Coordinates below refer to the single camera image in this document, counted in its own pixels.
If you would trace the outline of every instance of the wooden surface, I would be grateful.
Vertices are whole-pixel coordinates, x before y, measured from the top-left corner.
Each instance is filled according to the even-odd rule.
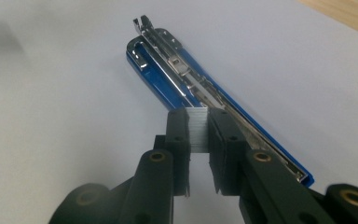
[[[358,30],[358,0],[299,0]]]

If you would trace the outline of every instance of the blue stapler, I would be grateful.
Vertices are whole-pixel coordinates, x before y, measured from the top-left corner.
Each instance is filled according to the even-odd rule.
[[[217,107],[236,121],[252,149],[275,152],[304,186],[313,178],[266,130],[240,107],[167,30],[155,29],[146,16],[133,21],[139,36],[127,45],[127,58],[147,85],[171,110],[179,107]]]

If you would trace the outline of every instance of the black plastic part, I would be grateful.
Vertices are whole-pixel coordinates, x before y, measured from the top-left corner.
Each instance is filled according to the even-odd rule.
[[[86,184],[74,189],[57,208],[49,224],[109,223],[109,189],[98,184]]]
[[[163,149],[147,151],[141,158],[118,224],[172,223],[172,154]]]
[[[324,209],[337,223],[358,223],[358,188],[348,184],[332,185],[323,200]]]
[[[174,157],[174,195],[189,195],[188,172],[191,150],[188,114],[185,108],[175,109],[168,113],[164,149],[170,151]]]
[[[109,212],[107,213],[107,216],[110,220],[109,224],[118,222],[118,218],[120,217],[123,204],[127,198],[127,194],[132,184],[132,179],[133,177],[110,191],[110,206]]]
[[[242,168],[240,209],[245,220],[251,219],[247,223],[260,223],[257,217],[276,224],[335,223],[275,154],[263,150],[248,151]]]
[[[155,137],[155,143],[153,149],[162,149],[165,148],[165,135],[158,134]]]
[[[235,120],[225,110],[209,109],[208,141],[216,192],[220,190],[223,195],[240,195],[240,161],[251,148]]]

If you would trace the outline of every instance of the screw hole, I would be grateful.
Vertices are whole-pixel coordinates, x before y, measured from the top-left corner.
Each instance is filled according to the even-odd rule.
[[[254,158],[257,161],[271,161],[272,158],[270,157],[270,155],[264,153],[264,152],[257,152],[254,154]]]
[[[342,189],[339,195],[352,205],[358,206],[358,191],[354,189]]]
[[[163,161],[165,160],[165,155],[160,152],[155,152],[150,155],[151,161]]]

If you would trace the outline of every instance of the white table surface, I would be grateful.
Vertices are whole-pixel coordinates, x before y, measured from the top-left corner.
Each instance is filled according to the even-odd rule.
[[[297,1],[0,0],[0,223],[48,223],[72,189],[113,188],[165,132],[126,61],[147,15],[314,175],[358,186],[358,32]],[[193,155],[174,223],[242,223]]]

